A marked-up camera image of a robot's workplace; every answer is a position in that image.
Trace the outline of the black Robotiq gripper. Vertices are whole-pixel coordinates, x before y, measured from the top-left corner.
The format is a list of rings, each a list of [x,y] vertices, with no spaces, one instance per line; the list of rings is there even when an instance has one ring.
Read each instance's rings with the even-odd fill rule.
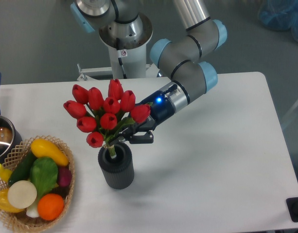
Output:
[[[152,144],[154,142],[154,136],[150,130],[155,130],[159,124],[170,118],[175,113],[175,109],[168,97],[161,90],[149,95],[141,102],[137,103],[136,106],[150,102],[152,103],[150,105],[151,111],[146,121],[123,128],[117,136],[109,140],[109,146],[114,146],[115,144],[124,143],[126,141],[130,144]],[[135,135],[137,132],[146,133],[143,135]]]

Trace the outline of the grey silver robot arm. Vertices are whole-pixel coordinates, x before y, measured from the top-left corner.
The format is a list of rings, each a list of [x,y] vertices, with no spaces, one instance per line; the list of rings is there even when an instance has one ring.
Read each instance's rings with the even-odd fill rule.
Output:
[[[161,39],[150,52],[146,45],[152,37],[152,24],[138,11],[137,1],[76,0],[70,6],[76,20],[88,33],[99,32],[100,39],[108,47],[113,77],[143,78],[149,56],[170,79],[166,86],[138,103],[129,117],[118,121],[107,137],[110,146],[125,141],[152,143],[152,131],[156,126],[218,82],[213,66],[200,59],[225,43],[225,26],[211,19],[200,0],[176,0],[174,4],[187,35],[178,43]]]

